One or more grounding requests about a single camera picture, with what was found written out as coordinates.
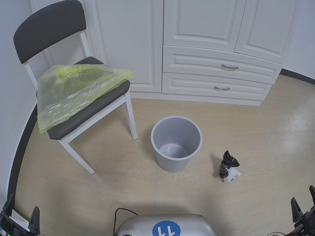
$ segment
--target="floor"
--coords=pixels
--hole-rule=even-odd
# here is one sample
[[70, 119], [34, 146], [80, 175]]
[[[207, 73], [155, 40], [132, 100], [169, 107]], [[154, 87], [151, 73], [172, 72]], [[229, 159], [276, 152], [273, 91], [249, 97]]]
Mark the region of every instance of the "floor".
[[[114, 212], [197, 213], [224, 236], [265, 236], [294, 229], [290, 200], [313, 206], [315, 85], [280, 75], [260, 107], [132, 99], [139, 138], [133, 141], [123, 106], [70, 144], [96, 171], [91, 175], [35, 126], [23, 159], [15, 206], [40, 209], [41, 233], [112, 236]], [[166, 116], [193, 120], [203, 145], [188, 167], [164, 171], [150, 134]], [[219, 178], [223, 153], [242, 175]], [[117, 224], [132, 216], [119, 211]]]

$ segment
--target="chair backrest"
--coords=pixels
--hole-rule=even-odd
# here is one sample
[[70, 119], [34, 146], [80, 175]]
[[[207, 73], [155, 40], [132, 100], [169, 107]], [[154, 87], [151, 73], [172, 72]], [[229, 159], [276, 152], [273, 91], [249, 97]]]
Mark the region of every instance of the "chair backrest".
[[13, 42], [21, 63], [62, 39], [86, 29], [82, 4], [65, 0], [48, 5], [27, 18]]

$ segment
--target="chair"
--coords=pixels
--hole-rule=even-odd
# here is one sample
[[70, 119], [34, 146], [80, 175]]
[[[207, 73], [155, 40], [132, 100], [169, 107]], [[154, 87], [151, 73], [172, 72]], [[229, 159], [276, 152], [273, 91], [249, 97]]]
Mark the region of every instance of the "chair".
[[[36, 89], [37, 80], [28, 60], [42, 50], [77, 32], [80, 33], [86, 58], [76, 64], [103, 64], [91, 57], [84, 33], [85, 29], [84, 10], [77, 0], [65, 0], [46, 6], [32, 14], [18, 27], [13, 37], [14, 46], [19, 60], [25, 65]], [[69, 120], [47, 131], [50, 139], [57, 140], [91, 174], [95, 171], [73, 150], [69, 142], [121, 104], [125, 105], [131, 136], [136, 140], [138, 136], [129, 87], [130, 82], [125, 81], [119, 87], [97, 98], [92, 104], [70, 117]]]

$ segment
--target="chair leg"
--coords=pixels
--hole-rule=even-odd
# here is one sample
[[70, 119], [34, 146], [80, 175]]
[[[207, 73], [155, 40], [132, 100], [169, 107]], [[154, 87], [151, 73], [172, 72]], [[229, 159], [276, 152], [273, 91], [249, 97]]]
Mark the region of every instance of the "chair leg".
[[79, 162], [88, 172], [94, 174], [95, 171], [74, 151], [74, 149], [65, 141], [64, 138], [58, 140], [58, 142], [65, 148], [66, 151], [70, 153], [74, 157], [75, 160]]
[[136, 131], [136, 123], [134, 118], [134, 113], [132, 112], [132, 105], [131, 105], [131, 99], [130, 99], [130, 93], [129, 91], [125, 94], [126, 102], [124, 103], [125, 109], [127, 112], [127, 118], [129, 123], [129, 128], [131, 132], [132, 139], [136, 140], [138, 138], [137, 131]]

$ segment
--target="blue circle logo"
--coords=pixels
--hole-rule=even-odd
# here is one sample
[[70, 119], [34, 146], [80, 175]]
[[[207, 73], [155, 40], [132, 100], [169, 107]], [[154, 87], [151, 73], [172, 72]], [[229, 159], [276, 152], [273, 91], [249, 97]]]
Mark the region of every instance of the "blue circle logo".
[[173, 221], [164, 220], [157, 223], [152, 230], [153, 236], [180, 236], [180, 227]]

